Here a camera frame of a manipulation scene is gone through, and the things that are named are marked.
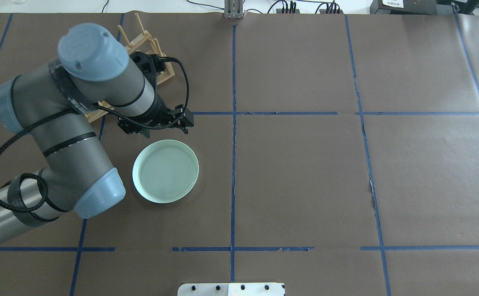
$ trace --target light green plate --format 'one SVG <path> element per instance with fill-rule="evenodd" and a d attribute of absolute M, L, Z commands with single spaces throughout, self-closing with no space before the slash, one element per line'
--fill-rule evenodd
<path fill-rule="evenodd" d="M 147 146 L 134 162 L 132 178 L 147 200 L 167 204 L 184 197 L 194 187 L 200 166 L 189 146 L 162 140 Z"/>

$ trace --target electrical cable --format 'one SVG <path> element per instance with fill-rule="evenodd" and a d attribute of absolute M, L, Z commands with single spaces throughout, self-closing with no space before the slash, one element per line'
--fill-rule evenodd
<path fill-rule="evenodd" d="M 43 119 L 31 124 L 30 126 L 26 127 L 20 133 L 17 133 L 13 137 L 11 137 L 11 139 L 9 139 L 8 142 L 5 142 L 0 147 L 0 156 L 9 146 L 11 146 L 13 143 L 15 143 L 22 136 L 29 133 L 32 129 L 35 129 L 36 127 L 38 127 L 38 126 L 40 126 L 40 125 L 42 125 L 46 122 L 50 122 L 50 121 L 52 121 L 56 118 L 59 118 L 61 116 L 64 116 L 64 115 L 72 113 L 72 112 L 75 112 L 74 109 L 66 109 L 66 110 L 63 110 L 59 113 L 55 113 L 51 116 L 43 118 Z M 40 201 L 35 206 L 31 206 L 31 207 L 27 208 L 26 206 L 24 206 L 24 207 L 14 206 L 14 205 L 9 204 L 9 203 L 0 199 L 0 206 L 7 209 L 7 210 L 11 210 L 13 212 L 20 212 L 20 213 L 33 212 L 34 210 L 37 210 L 38 208 L 40 208 L 46 202 L 46 200 L 48 200 L 48 184 L 46 184 L 46 181 L 43 178 L 41 178 L 41 176 L 37 176 L 35 174 L 22 174 L 21 178 L 23 178 L 23 179 L 31 178 L 31 179 L 37 180 L 37 186 L 39 187 L 39 191 L 40 191 L 40 194 L 41 194 Z"/>
<path fill-rule="evenodd" d="M 337 2 L 333 1 L 333 11 L 332 14 L 339 14 L 340 13 L 340 6 L 337 4 Z"/>
<path fill-rule="evenodd" d="M 327 2 L 322 2 L 320 5 L 318 5 L 318 7 L 316 8 L 316 11 L 314 12 L 314 14 L 317 14 L 318 11 L 320 10 L 320 7 L 322 7 L 322 5 L 324 5 L 324 4 L 327 6 L 326 9 L 329 10 L 329 3 L 327 3 Z"/>
<path fill-rule="evenodd" d="M 329 7 L 327 8 L 327 10 L 325 11 L 326 14 L 333 14 L 333 8 L 335 6 L 335 2 L 333 1 L 331 3 L 331 5 L 329 5 Z"/>
<path fill-rule="evenodd" d="M 110 0 L 107 0 L 107 1 L 106 1 L 106 4 L 104 4 L 104 6 L 103 6 L 103 9 L 102 9 L 101 13 L 103 13 L 103 12 L 104 12 L 104 8 L 106 8 L 106 6 L 108 5 L 108 2 L 110 2 Z"/>
<path fill-rule="evenodd" d="M 250 8 L 250 9 L 247 9 L 246 11 L 257 11 L 257 12 L 263 14 L 263 12 L 259 11 L 258 9 L 255 9 L 255 8 Z"/>
<path fill-rule="evenodd" d="M 287 1 L 285 0 L 277 0 L 276 2 L 273 3 L 273 5 L 271 5 L 271 7 L 269 7 L 269 10 L 267 11 L 267 13 L 270 13 L 271 12 L 271 9 L 274 7 L 274 5 L 276 5 L 278 2 L 281 2 L 281 12 L 283 13 L 284 10 L 287 10 L 289 7 L 288 7 L 288 3 Z"/>
<path fill-rule="evenodd" d="M 217 6 L 213 6 L 213 5 L 210 5 L 210 4 L 203 4 L 203 3 L 198 3 L 198 2 L 192 2 L 192 1 L 190 1 L 190 0 L 187 0 L 187 2 L 192 3 L 192 4 L 195 4 L 195 5 L 208 6 L 208 7 L 213 7 L 213 8 L 216 8 L 216 9 L 223 9 L 223 10 L 225 10 L 224 7 L 217 7 Z"/>
<path fill-rule="evenodd" d="M 183 112 L 177 118 L 172 120 L 172 122 L 170 122 L 169 124 L 166 124 L 166 125 L 149 126 L 149 125 L 145 125 L 145 124 L 142 124 L 142 123 L 138 123 L 134 120 L 131 120 L 130 118 L 128 118 L 128 117 L 124 116 L 123 114 L 121 114 L 117 111 L 114 111 L 112 109 L 108 109 L 108 108 L 101 107 L 101 106 L 96 106 L 95 108 L 106 111 L 106 112 L 108 112 L 112 115 L 119 116 L 120 118 L 122 118 L 122 119 L 136 125 L 136 126 L 139 126 L 143 129 L 148 129 L 148 130 L 168 129 L 169 127 L 172 127 L 174 124 L 179 122 L 179 120 L 181 120 L 181 117 L 183 117 L 185 115 L 185 112 L 187 111 L 187 107 L 189 106 L 189 97 L 190 97 L 189 77 L 187 75 L 187 71 L 185 70 L 185 67 L 183 66 L 183 64 L 177 58 L 170 58 L 168 56 L 160 57 L 159 62 L 175 62 L 176 64 L 178 64 L 179 67 L 181 68 L 181 71 L 183 72 L 183 75 L 185 76 L 185 82 L 187 83 L 187 98 L 185 99 L 185 105 L 183 106 Z"/>

